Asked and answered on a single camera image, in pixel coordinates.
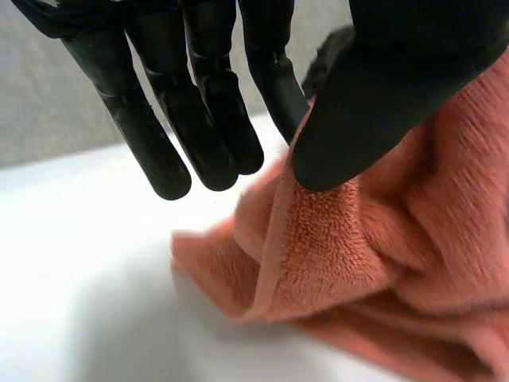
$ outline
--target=gray wall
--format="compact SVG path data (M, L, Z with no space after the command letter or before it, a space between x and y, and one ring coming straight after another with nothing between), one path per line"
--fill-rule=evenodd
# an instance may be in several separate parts
M327 34L349 22L348 0L297 0L288 54L299 81ZM247 69L240 20L233 45L231 59L248 111L264 111ZM155 105L137 57L134 63ZM61 43L40 35L8 0L0 1L0 78L0 168L121 140L93 86ZM160 109L154 109L168 128Z

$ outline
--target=black glove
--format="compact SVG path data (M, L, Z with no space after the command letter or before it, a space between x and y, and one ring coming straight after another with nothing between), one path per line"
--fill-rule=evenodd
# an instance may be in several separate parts
M297 180L326 191L392 150L509 44L509 1L351 0L303 83L313 110L293 152Z
M260 169L263 150L228 56L235 0L13 2L42 33L62 39L159 196L183 197L191 177L143 94L126 34L204 185L225 190L240 174ZM293 0L240 0L240 6L251 74L289 141L307 110L285 55ZM187 68L186 32L197 87Z

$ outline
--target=robotic hand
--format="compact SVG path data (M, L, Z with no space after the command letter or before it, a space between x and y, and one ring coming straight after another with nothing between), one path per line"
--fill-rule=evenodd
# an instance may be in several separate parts
M126 35L189 161L209 189L255 173L263 151L231 70L235 0L13 0L60 38L92 81L154 191L176 200L191 177L134 72ZM288 142L308 105L285 55L293 0L239 0L251 75ZM197 86L188 71L186 37Z

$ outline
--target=towel fabric texture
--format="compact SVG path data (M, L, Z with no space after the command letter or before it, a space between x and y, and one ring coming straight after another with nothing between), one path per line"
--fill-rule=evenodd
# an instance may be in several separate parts
M236 322L288 321L417 380L509 378L509 53L332 191L287 158L234 216L176 232L173 266Z

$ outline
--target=white surface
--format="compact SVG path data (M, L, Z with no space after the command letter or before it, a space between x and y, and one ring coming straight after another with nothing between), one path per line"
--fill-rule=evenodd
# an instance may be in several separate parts
M266 163L283 147L254 119ZM0 173L1 382L396 381L286 327L228 323L169 271L176 228L234 207L194 181L159 199L116 146Z

